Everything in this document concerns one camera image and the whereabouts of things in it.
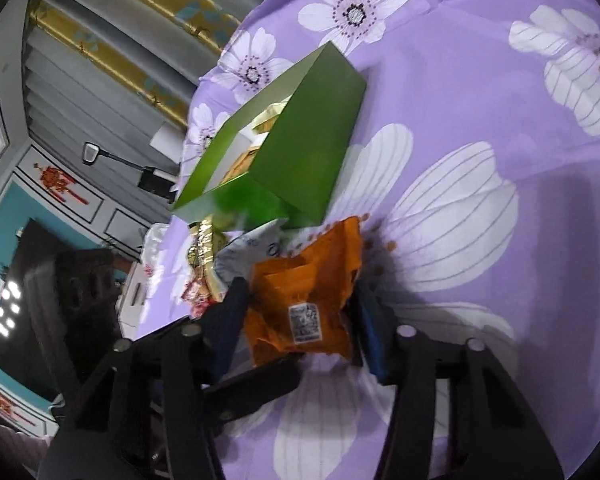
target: green box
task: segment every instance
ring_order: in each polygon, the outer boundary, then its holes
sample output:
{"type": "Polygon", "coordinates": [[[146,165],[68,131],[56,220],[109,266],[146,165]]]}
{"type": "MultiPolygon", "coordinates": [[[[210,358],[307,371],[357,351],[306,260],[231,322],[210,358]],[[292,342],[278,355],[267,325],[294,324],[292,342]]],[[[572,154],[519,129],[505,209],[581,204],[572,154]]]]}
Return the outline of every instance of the green box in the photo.
{"type": "Polygon", "coordinates": [[[189,223],[213,214],[221,230],[253,229],[276,218],[288,218],[286,228],[320,225],[365,88],[364,78],[332,43],[318,48],[224,123],[173,213],[189,223]],[[221,161],[226,163],[227,150],[234,149],[240,130],[289,95],[249,170],[205,192],[221,161]]]}

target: qr code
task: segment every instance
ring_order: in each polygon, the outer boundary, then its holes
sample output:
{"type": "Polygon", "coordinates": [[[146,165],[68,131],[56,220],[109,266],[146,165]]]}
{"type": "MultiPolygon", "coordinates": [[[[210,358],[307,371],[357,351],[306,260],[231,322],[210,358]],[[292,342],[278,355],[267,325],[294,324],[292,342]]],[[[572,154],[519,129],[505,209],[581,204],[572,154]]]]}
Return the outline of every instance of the qr code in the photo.
{"type": "Polygon", "coordinates": [[[289,307],[289,321],[291,332],[294,335],[294,343],[309,343],[320,341],[320,315],[318,307],[313,303],[299,303],[289,307]]]}

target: floral tablecloth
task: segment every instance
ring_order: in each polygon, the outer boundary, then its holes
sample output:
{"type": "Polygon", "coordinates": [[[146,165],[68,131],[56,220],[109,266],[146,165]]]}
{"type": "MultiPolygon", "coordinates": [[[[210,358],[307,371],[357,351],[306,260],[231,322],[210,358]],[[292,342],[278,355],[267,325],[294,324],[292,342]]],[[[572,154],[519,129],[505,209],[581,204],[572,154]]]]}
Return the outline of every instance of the floral tablecloth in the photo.
{"type": "MultiPolygon", "coordinates": [[[[229,114],[326,41],[368,89],[327,218],[286,253],[358,215],[362,279],[433,337],[479,334],[571,474],[600,439],[600,8],[265,0],[194,96],[180,186],[229,114]]],[[[186,237],[174,219],[150,300],[169,314],[146,330],[179,315],[186,237]]],[[[249,365],[242,348],[236,367],[249,365]]],[[[305,365],[298,390],[219,439],[227,478],[372,478],[394,391],[336,357],[305,365]]],[[[438,387],[435,450],[448,419],[438,387]]]]}

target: orange snack package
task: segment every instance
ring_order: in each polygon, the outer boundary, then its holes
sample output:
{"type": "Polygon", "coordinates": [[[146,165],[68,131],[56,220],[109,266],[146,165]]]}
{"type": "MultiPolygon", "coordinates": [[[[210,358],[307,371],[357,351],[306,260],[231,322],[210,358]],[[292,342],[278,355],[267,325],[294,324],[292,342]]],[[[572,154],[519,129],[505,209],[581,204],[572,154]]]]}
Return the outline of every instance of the orange snack package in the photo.
{"type": "Polygon", "coordinates": [[[340,354],[352,345],[341,310],[362,266],[357,217],[338,222],[298,256],[256,264],[244,321],[256,366],[289,352],[340,354]]]}

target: teal wall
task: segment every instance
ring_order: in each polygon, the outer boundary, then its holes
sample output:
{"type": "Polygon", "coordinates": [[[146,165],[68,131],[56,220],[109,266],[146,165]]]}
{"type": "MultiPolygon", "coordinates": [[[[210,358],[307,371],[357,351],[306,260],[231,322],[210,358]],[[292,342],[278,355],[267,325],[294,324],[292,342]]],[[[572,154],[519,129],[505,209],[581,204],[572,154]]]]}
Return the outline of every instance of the teal wall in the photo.
{"type": "MultiPolygon", "coordinates": [[[[66,224],[60,215],[60,212],[58,212],[58,216],[49,212],[16,183],[10,184],[0,202],[0,263],[9,265],[11,262],[18,241],[15,236],[16,231],[23,228],[30,218],[41,223],[61,240],[77,248],[91,249],[97,246],[96,242],[89,240],[66,224]]],[[[0,370],[0,383],[34,406],[43,410],[48,407],[49,402],[47,400],[11,379],[2,370],[0,370]]]]}

